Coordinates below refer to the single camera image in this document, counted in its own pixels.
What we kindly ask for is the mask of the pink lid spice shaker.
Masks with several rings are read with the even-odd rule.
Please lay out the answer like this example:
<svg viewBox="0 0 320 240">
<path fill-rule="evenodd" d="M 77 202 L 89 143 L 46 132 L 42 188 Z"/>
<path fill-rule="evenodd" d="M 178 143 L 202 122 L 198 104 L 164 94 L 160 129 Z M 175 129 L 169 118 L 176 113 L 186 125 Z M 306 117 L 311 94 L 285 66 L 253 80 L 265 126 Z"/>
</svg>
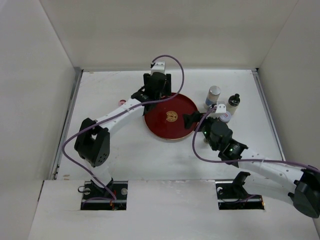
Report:
<svg viewBox="0 0 320 240">
<path fill-rule="evenodd" d="M 118 102 L 118 105 L 119 105 L 119 106 L 122 106 L 122 105 L 125 104 L 125 103 L 126 103 L 126 100 L 121 99 L 121 100 Z"/>
</svg>

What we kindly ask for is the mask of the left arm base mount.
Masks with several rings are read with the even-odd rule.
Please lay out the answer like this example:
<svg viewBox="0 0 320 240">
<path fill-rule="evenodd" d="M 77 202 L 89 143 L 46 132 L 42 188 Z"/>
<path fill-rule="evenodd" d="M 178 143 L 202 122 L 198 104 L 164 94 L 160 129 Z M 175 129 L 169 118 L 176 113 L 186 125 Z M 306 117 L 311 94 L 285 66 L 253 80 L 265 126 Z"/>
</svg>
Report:
<svg viewBox="0 0 320 240">
<path fill-rule="evenodd" d="M 128 181 L 111 181 L 107 185 L 113 196 L 105 189 L 91 181 L 85 181 L 77 191 L 82 194 L 80 209 L 82 211 L 125 211 L 127 209 Z"/>
</svg>

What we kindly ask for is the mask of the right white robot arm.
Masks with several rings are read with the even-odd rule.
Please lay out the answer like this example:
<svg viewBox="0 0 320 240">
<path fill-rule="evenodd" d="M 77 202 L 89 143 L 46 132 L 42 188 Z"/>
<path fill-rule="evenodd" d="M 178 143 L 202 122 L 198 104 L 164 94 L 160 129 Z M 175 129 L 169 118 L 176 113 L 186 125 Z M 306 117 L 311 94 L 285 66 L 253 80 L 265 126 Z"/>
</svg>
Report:
<svg viewBox="0 0 320 240">
<path fill-rule="evenodd" d="M 194 132 L 201 132 L 208 145 L 218 153 L 217 163 L 240 169 L 232 182 L 233 194 L 244 199 L 262 195 L 293 206 L 307 217 L 320 216 L 320 171 L 297 162 L 271 160 L 252 151 L 233 139 L 233 131 L 224 122 L 208 113 L 195 111 L 183 115 L 185 129 L 196 124 Z"/>
</svg>

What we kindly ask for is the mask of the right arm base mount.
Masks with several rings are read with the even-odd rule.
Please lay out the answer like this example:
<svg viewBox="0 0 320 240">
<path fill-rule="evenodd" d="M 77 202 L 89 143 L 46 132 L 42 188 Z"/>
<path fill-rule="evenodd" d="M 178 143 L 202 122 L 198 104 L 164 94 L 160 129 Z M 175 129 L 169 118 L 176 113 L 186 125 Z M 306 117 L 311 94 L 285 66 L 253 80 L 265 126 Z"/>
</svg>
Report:
<svg viewBox="0 0 320 240">
<path fill-rule="evenodd" d="M 234 179 L 216 180 L 217 204 L 219 210 L 264 210 L 261 195 L 248 194 L 244 189 L 250 173 L 241 171 Z"/>
</svg>

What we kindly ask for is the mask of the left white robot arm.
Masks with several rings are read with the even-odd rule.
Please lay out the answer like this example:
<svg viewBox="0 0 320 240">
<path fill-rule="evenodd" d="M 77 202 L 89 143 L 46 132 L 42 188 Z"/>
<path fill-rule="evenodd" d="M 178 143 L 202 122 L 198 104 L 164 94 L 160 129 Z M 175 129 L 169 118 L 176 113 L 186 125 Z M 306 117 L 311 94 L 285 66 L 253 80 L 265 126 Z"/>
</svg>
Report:
<svg viewBox="0 0 320 240">
<path fill-rule="evenodd" d="M 171 96 L 171 74 L 160 71 L 145 73 L 143 86 L 126 103 L 97 120 L 86 118 L 82 121 L 74 149 L 86 161 L 91 180 L 96 185 L 95 193 L 100 199 L 105 200 L 112 195 L 112 177 L 106 164 L 111 137 Z"/>
</svg>

